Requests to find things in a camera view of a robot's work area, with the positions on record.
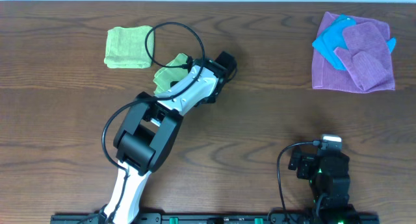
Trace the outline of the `small purple cloth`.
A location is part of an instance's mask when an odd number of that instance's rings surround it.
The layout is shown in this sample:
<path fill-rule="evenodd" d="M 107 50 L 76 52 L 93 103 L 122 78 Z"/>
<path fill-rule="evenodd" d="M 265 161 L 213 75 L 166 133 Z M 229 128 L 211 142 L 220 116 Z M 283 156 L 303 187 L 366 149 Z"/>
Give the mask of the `small purple cloth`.
<path fill-rule="evenodd" d="M 394 90 L 391 52 L 381 32 L 371 22 L 347 27 L 342 32 L 346 48 L 334 53 L 359 91 Z"/>

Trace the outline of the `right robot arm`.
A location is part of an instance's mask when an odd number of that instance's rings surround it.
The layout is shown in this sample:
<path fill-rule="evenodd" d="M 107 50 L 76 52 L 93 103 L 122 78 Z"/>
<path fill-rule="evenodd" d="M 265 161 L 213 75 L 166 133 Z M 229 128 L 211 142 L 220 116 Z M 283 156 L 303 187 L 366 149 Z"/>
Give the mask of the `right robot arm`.
<path fill-rule="evenodd" d="M 296 218 L 297 223 L 361 223 L 349 203 L 349 157 L 339 149 L 319 149 L 317 154 L 303 152 L 296 146 L 288 165 L 299 179 L 309 181 L 315 206 Z"/>

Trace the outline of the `blue cloth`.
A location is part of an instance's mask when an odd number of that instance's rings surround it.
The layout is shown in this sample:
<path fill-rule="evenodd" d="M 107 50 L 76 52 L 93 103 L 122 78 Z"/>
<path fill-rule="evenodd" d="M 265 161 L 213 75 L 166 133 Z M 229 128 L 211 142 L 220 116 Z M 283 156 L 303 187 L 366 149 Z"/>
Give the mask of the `blue cloth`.
<path fill-rule="evenodd" d="M 337 47 L 346 49 L 346 42 L 343 37 L 343 30 L 347 27 L 362 23 L 372 23 L 380 31 L 382 36 L 387 38 L 387 46 L 392 52 L 396 45 L 395 39 L 390 39 L 390 26 L 388 23 L 378 21 L 377 19 L 361 18 L 355 16 L 347 16 L 344 14 L 337 15 L 326 12 L 321 22 L 323 30 L 318 33 L 317 38 L 312 43 L 316 49 L 336 70 L 346 71 L 341 60 L 334 53 Z"/>

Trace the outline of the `large purple cloth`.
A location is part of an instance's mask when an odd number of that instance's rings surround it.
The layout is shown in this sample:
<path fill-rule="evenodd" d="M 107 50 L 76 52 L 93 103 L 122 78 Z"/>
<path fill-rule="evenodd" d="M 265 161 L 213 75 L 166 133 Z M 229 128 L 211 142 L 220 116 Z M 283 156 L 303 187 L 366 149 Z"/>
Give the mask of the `large purple cloth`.
<path fill-rule="evenodd" d="M 318 33 L 322 30 L 323 26 L 320 25 Z M 314 49 L 313 51 L 311 72 L 312 87 L 314 89 L 336 90 L 351 93 L 365 93 L 355 88 L 347 70 L 340 71 L 334 69 L 333 66 L 316 49 Z"/>

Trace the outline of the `folded green cloth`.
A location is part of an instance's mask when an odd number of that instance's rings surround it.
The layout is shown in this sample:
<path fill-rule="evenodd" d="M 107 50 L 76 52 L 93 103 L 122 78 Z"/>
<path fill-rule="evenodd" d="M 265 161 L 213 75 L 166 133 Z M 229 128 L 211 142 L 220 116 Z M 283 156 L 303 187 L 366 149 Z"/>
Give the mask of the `folded green cloth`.
<path fill-rule="evenodd" d="M 107 31 L 104 63 L 111 69 L 146 69 L 151 58 L 146 52 L 145 39 L 150 26 L 115 27 Z"/>

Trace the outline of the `green cloth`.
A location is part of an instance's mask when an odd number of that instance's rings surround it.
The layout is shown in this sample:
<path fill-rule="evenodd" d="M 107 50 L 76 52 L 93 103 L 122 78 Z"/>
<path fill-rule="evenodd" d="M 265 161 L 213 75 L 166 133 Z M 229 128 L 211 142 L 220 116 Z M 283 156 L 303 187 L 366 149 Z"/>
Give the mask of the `green cloth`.
<path fill-rule="evenodd" d="M 111 69 L 146 69 L 151 58 L 146 52 L 145 39 L 150 26 L 115 27 L 107 31 L 104 63 Z"/>
<path fill-rule="evenodd" d="M 181 66 L 187 63 L 188 56 L 184 53 L 178 54 L 168 66 Z M 170 89 L 172 82 L 179 82 L 188 75 L 188 70 L 183 68 L 160 68 L 154 75 L 153 82 L 157 85 L 154 94 L 163 93 Z"/>

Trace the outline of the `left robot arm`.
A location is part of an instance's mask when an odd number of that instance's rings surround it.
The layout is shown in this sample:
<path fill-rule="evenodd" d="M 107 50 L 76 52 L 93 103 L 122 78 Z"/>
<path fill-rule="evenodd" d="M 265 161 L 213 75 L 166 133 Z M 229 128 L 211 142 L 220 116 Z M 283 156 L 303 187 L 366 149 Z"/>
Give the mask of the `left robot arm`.
<path fill-rule="evenodd" d="M 184 115 L 199 104 L 213 103 L 230 75 L 236 73 L 235 59 L 197 59 L 188 74 L 167 91 L 151 96 L 142 92 L 127 111 L 113 145 L 118 168 L 109 203 L 98 214 L 99 223 L 132 223 L 149 176 L 167 159 Z"/>

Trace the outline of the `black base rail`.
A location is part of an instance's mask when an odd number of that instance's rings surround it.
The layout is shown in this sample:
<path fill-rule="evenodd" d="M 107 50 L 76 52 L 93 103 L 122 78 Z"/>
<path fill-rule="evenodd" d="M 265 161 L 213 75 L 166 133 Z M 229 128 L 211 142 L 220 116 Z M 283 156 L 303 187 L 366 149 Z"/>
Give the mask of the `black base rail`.
<path fill-rule="evenodd" d="M 134 220 L 134 224 L 273 224 L 286 223 L 284 214 L 269 215 L 190 215 L 142 213 Z M 102 223 L 97 214 L 89 215 L 52 215 L 50 224 L 98 224 Z"/>

